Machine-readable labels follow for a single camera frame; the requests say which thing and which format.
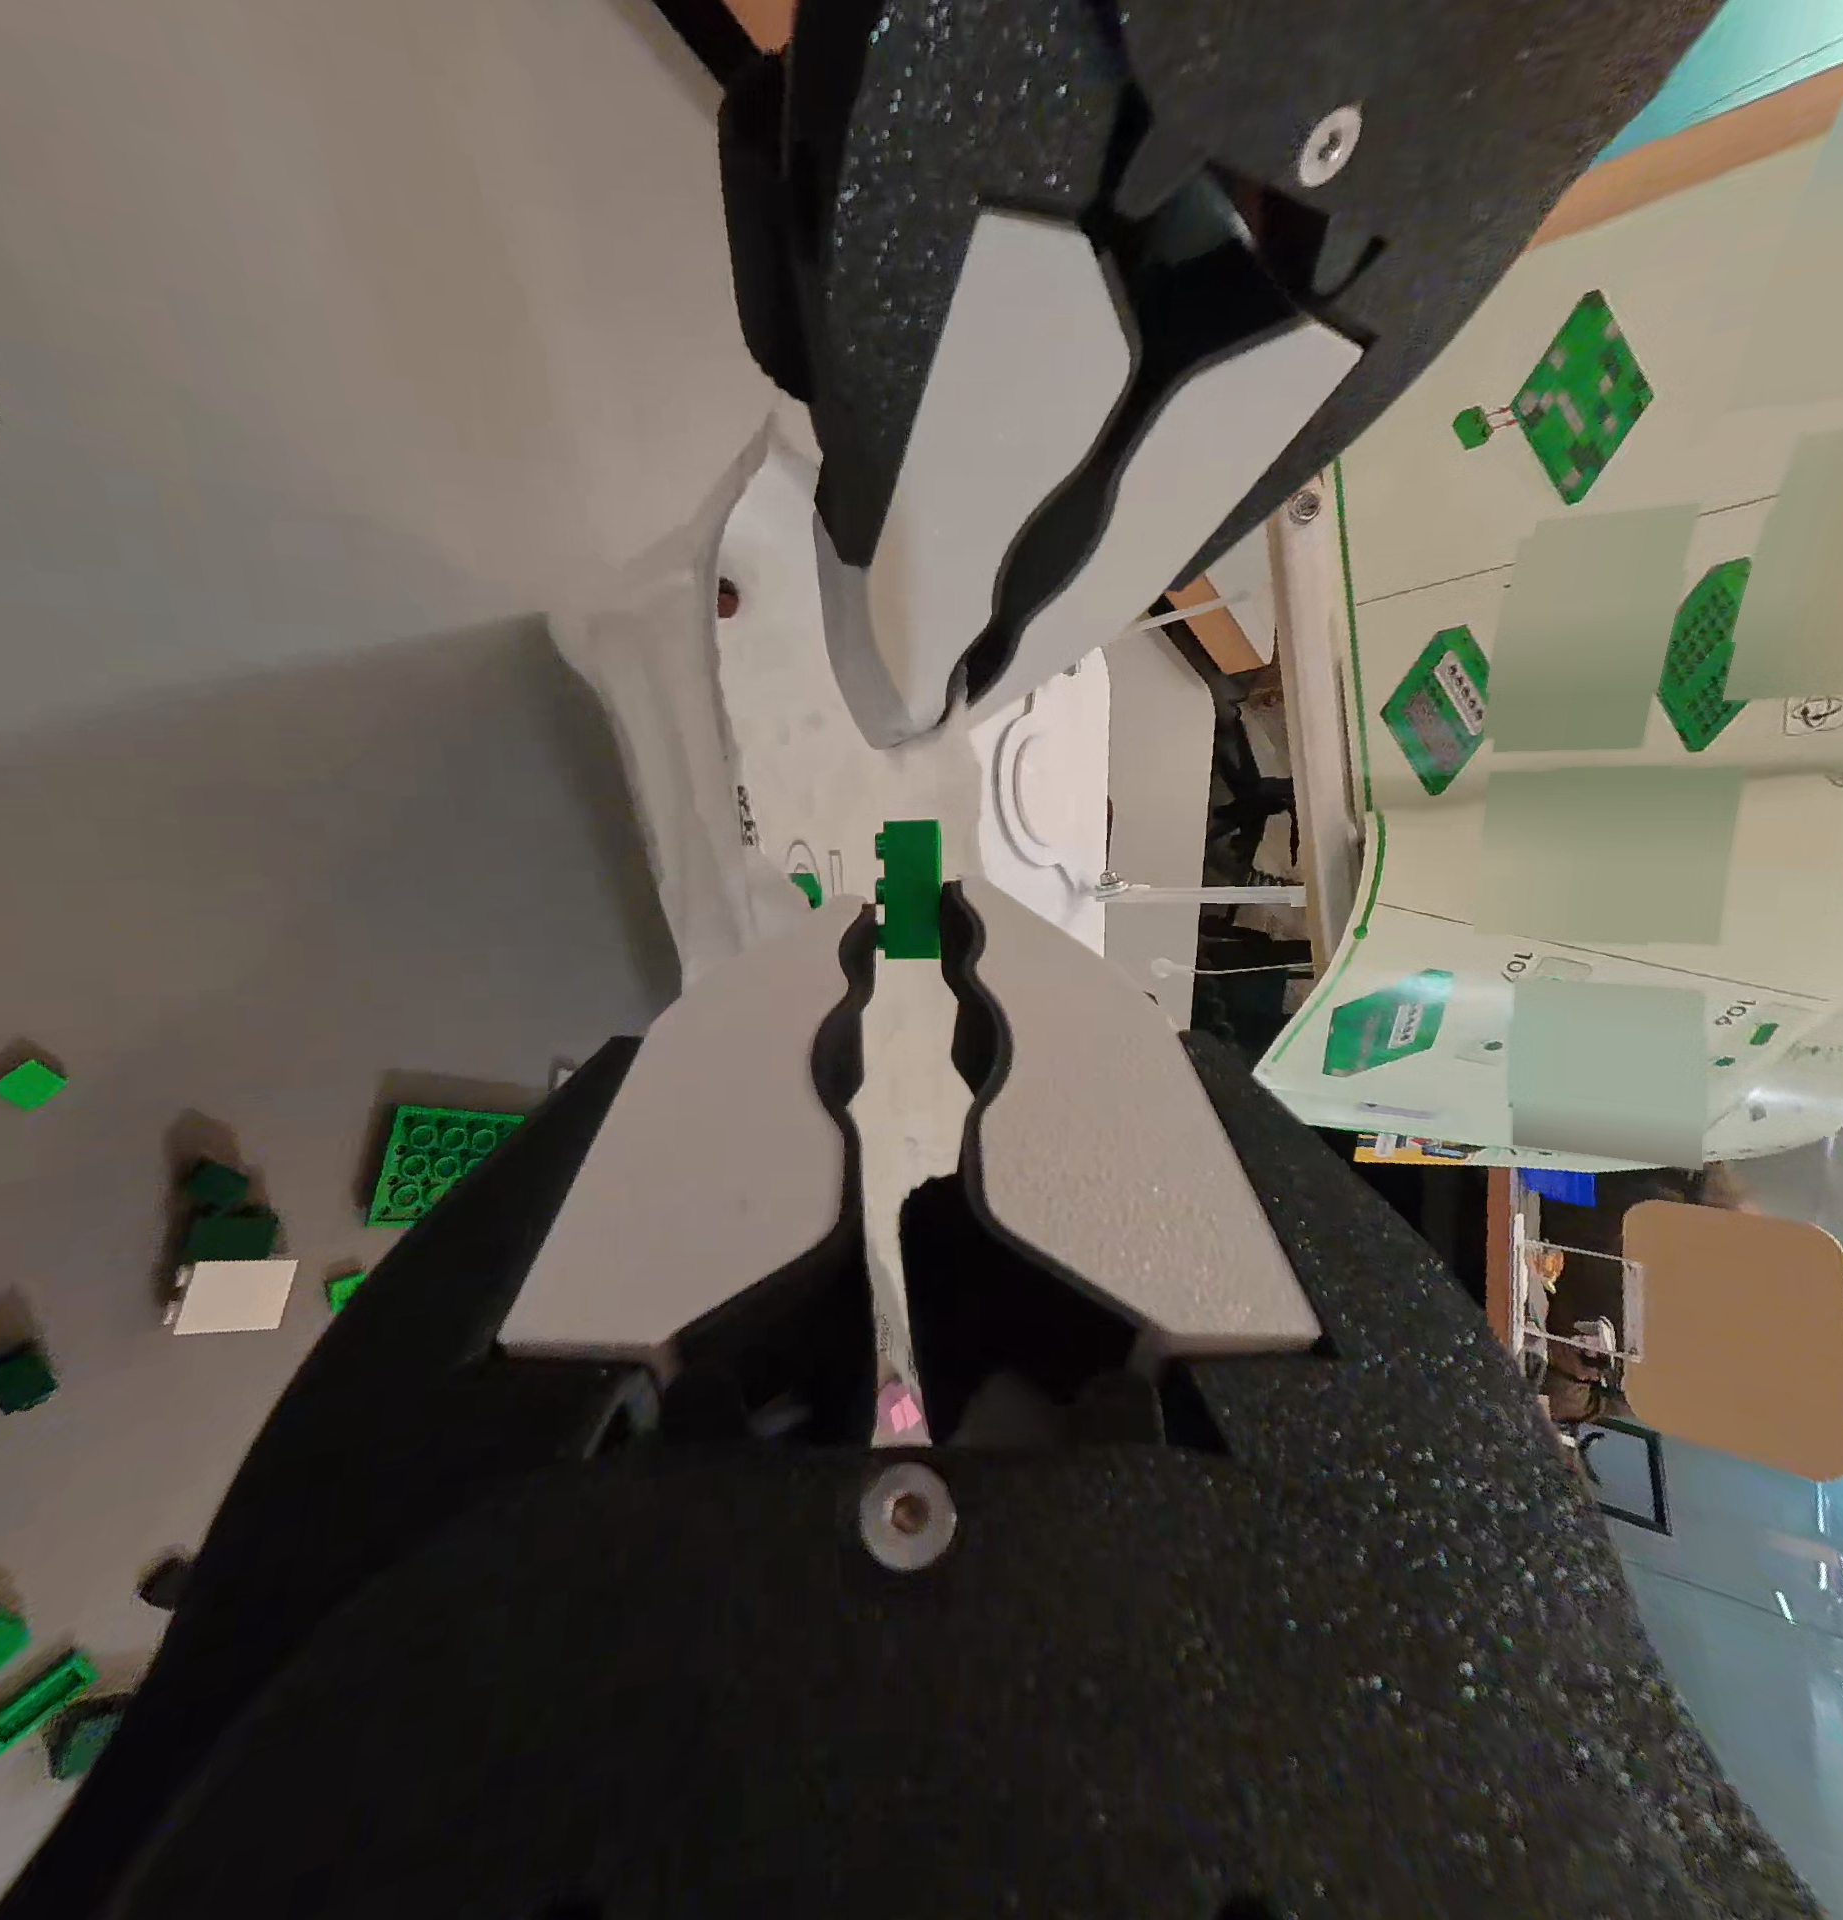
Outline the large green toy plate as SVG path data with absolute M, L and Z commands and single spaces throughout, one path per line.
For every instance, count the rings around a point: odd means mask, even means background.
M 391 1107 L 363 1221 L 405 1230 L 426 1217 L 526 1125 L 523 1112 L 401 1101 Z

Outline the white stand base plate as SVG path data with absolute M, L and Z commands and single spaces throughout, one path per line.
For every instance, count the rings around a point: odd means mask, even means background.
M 966 735 L 982 775 L 976 872 L 1011 900 L 1106 949 L 1107 665 L 1084 656 L 1065 675 Z

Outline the white printed paper bag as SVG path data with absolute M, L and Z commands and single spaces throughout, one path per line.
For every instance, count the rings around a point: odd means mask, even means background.
M 610 605 L 550 620 L 619 737 L 683 989 L 803 908 L 866 900 L 878 922 L 875 834 L 889 821 L 941 822 L 944 889 L 985 880 L 966 737 L 982 721 L 951 715 L 901 750 L 869 745 L 819 635 L 814 532 L 812 467 L 766 431 Z M 718 576 L 741 590 L 730 620 L 718 620 Z M 951 1064 L 954 1021 L 941 957 L 877 949 L 850 1107 L 875 1328 L 902 1259 L 902 1201 L 956 1160 L 969 1092 Z

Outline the pile of green toy bricks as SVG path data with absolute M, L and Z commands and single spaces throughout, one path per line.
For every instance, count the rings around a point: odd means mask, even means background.
M 192 1259 L 282 1258 L 280 1221 L 272 1209 L 248 1197 L 247 1176 L 227 1164 L 195 1162 L 181 1183 L 183 1227 L 176 1238 L 176 1269 Z M 28 1337 L 0 1348 L 0 1412 L 30 1412 L 57 1390 L 57 1373 L 46 1348 Z M 0 1757 L 83 1715 L 96 1685 L 96 1667 L 83 1649 L 68 1648 L 28 1677 L 15 1669 L 30 1652 L 35 1630 L 21 1610 L 0 1599 Z

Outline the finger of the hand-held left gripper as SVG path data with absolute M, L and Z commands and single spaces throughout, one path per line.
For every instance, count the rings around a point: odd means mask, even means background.
M 1116 420 L 1017 539 L 1001 607 L 965 659 L 966 704 L 1004 706 L 1124 635 L 1364 355 L 1330 325 L 1277 323 Z
M 1091 238 L 983 209 L 871 557 L 841 554 L 837 492 L 814 517 L 830 665 L 871 748 L 937 730 L 965 694 L 1023 536 L 1099 443 L 1131 364 Z

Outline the toy brick instruction booklet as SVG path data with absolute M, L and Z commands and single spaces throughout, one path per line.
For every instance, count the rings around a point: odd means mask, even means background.
M 1594 1170 L 1843 1126 L 1843 101 L 1538 245 L 1290 561 L 1349 766 L 1316 1126 Z

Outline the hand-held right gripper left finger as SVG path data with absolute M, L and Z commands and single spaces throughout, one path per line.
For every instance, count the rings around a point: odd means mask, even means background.
M 645 1033 L 501 1325 L 526 1356 L 728 1380 L 750 1423 L 863 1445 L 877 1328 L 861 1197 L 866 900 L 803 908 Z

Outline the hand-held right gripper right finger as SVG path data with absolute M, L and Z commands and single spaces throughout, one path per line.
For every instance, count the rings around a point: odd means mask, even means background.
M 1181 1033 L 987 880 L 944 887 L 941 947 L 969 1107 L 901 1209 L 929 1437 L 1221 1448 L 1192 1363 L 1324 1328 Z

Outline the grey desk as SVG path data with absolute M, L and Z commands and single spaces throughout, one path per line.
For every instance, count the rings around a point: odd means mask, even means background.
M 398 1100 L 526 1107 L 677 964 L 546 616 L 769 413 L 647 5 L 0 5 L 0 1599 L 129 1693 L 376 1259 Z M 195 1162 L 300 1272 L 162 1325 Z

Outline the large white toy brick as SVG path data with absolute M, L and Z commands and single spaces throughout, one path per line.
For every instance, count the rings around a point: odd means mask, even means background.
M 162 1325 L 174 1334 L 276 1330 L 297 1272 L 294 1258 L 192 1259 L 176 1269 Z

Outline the green toy brick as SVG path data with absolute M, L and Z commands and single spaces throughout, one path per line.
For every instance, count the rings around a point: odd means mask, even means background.
M 877 945 L 892 962 L 937 962 L 941 945 L 944 829 L 935 818 L 889 821 L 875 834 Z

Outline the white book stand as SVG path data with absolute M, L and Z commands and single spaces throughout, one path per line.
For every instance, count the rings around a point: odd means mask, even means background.
M 1306 907 L 1308 878 L 1259 866 L 1275 821 L 1297 807 L 1290 779 L 1261 774 L 1246 739 L 1237 675 L 1193 631 L 1238 626 L 1215 597 L 1161 596 L 1107 644 L 1107 837 L 1091 887 L 1101 904 Z

